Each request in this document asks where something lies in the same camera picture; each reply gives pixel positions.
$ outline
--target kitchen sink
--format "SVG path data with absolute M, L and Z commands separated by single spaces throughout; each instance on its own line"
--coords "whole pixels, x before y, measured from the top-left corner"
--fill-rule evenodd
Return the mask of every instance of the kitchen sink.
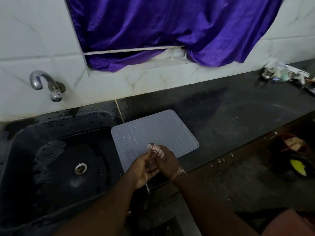
M 0 228 L 70 218 L 123 174 L 111 136 L 116 119 L 97 111 L 25 127 L 10 139 L 0 184 Z

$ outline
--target gray silicone mat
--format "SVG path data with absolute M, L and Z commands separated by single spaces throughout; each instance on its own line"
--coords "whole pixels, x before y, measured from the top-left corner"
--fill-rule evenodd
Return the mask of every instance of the gray silicone mat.
M 167 146 L 177 158 L 199 147 L 199 142 L 173 110 L 114 126 L 111 133 L 124 172 L 148 151 L 151 142 Z

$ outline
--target hand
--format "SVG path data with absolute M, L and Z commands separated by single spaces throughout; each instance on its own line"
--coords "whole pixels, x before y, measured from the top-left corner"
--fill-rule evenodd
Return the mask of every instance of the hand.
M 157 154 L 154 154 L 154 160 L 157 163 L 160 171 L 163 175 L 165 175 L 167 178 L 171 178 L 171 175 L 178 170 L 180 167 L 180 164 L 174 155 L 173 152 L 168 150 L 166 146 L 158 145 L 163 152 L 165 153 L 166 160 L 163 161 Z
M 126 172 L 133 179 L 136 189 L 144 186 L 149 179 L 160 172 L 157 165 L 152 164 L 152 162 L 154 160 L 150 157 L 150 152 L 148 151 L 139 156 Z

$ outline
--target drain strainer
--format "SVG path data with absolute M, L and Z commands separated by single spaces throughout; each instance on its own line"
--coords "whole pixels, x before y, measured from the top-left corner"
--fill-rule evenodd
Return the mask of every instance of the drain strainer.
M 88 166 L 85 163 L 80 163 L 74 169 L 74 173 L 78 176 L 83 175 L 86 172 L 87 168 Z

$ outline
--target faucet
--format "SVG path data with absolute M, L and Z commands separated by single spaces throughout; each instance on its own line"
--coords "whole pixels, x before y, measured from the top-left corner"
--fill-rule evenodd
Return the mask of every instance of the faucet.
M 56 82 L 53 77 L 51 77 L 45 71 L 35 70 L 30 74 L 30 83 L 32 88 L 35 90 L 42 89 L 42 82 L 40 77 L 46 79 L 48 83 L 48 89 L 51 91 L 51 93 L 49 94 L 50 99 L 53 102 L 60 102 L 62 100 L 61 93 L 65 91 L 64 84 Z

